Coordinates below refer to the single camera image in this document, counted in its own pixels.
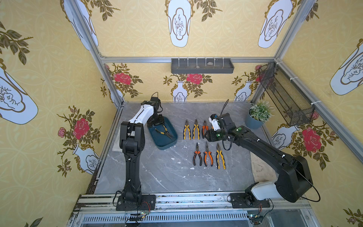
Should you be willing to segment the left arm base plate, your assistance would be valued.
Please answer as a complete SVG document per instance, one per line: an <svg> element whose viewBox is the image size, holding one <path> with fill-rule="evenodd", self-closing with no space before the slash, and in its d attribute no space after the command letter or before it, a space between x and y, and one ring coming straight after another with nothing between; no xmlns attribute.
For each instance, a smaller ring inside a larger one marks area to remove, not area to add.
<svg viewBox="0 0 363 227"><path fill-rule="evenodd" d="M143 194L138 201L134 198L128 200L120 196L116 204L116 211L152 211L155 209L155 205L156 195L154 194Z"/></svg>

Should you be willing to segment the teal plastic storage box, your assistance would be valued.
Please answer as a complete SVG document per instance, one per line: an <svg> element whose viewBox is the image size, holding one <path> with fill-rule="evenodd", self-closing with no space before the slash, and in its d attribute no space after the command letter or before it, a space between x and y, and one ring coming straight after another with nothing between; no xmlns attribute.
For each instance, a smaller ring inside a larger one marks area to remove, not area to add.
<svg viewBox="0 0 363 227"><path fill-rule="evenodd" d="M174 146L178 141L178 134L167 117L164 117L164 124L148 128L151 138L160 150Z"/></svg>

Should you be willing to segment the yellow long nose pliers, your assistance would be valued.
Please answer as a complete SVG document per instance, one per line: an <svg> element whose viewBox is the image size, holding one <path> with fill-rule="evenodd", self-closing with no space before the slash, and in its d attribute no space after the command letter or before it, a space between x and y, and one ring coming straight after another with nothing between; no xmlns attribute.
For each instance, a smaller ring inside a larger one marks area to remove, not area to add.
<svg viewBox="0 0 363 227"><path fill-rule="evenodd" d="M167 136L169 139L173 139L173 135L168 131L165 125L163 125L164 131L160 131L158 129L155 129L155 131L161 135Z"/></svg>

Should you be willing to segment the red orange black pliers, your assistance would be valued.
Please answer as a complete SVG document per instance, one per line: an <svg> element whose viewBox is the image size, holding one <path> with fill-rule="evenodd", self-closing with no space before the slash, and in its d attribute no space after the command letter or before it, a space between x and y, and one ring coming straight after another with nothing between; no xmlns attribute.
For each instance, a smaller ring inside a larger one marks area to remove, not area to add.
<svg viewBox="0 0 363 227"><path fill-rule="evenodd" d="M205 135L207 134L208 130L209 130L209 126L207 125L207 121L204 120L203 126L202 126L202 138L203 139L205 138Z"/></svg>

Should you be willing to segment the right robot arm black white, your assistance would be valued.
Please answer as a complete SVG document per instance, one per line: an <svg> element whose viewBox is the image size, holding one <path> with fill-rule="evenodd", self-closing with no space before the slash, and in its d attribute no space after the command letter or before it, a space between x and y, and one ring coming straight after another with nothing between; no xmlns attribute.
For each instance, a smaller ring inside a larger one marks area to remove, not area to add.
<svg viewBox="0 0 363 227"><path fill-rule="evenodd" d="M278 174L276 181L257 183L249 190L258 201L282 198L296 202L313 187L310 169L304 157L294 157L278 150L244 126L232 127L227 131L210 129L203 132L203 135L209 142L229 141L245 148L274 169Z"/></svg>

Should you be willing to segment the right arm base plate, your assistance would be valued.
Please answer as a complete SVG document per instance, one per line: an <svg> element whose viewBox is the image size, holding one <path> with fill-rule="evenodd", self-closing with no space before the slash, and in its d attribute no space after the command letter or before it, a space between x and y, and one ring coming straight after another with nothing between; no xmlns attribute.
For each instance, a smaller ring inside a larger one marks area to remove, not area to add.
<svg viewBox="0 0 363 227"><path fill-rule="evenodd" d="M269 200L258 200L251 193L232 193L228 201L234 209L239 208L270 208Z"/></svg>

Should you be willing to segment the yellow black pliers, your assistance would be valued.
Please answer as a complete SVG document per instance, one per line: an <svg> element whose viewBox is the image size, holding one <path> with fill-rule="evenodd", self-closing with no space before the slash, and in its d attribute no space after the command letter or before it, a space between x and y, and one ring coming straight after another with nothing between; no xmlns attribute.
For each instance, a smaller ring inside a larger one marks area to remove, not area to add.
<svg viewBox="0 0 363 227"><path fill-rule="evenodd" d="M200 139L200 129L199 129L199 123L198 120L195 119L194 125L193 125L193 131L192 131L193 139Z"/></svg>
<svg viewBox="0 0 363 227"><path fill-rule="evenodd" d="M217 164L217 169L223 168L224 170L226 170L225 158L219 143L217 143L216 146L216 164Z"/></svg>
<svg viewBox="0 0 363 227"><path fill-rule="evenodd" d="M189 139L191 140L191 130L190 130L190 126L189 126L189 122L188 120L185 120L185 124L184 124L184 130L183 130L183 139Z"/></svg>

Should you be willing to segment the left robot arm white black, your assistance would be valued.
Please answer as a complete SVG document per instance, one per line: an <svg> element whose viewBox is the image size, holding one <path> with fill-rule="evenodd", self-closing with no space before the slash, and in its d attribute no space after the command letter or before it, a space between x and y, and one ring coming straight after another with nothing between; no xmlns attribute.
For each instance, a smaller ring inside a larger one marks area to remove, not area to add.
<svg viewBox="0 0 363 227"><path fill-rule="evenodd" d="M149 101L140 104L140 110L133 118L121 123L120 148L126 162L126 180L124 189L118 197L117 211L134 211L155 209L156 196L154 194L142 195L140 182L140 158L145 147L144 124L148 121L160 123L158 114L161 101L152 97Z"/></svg>

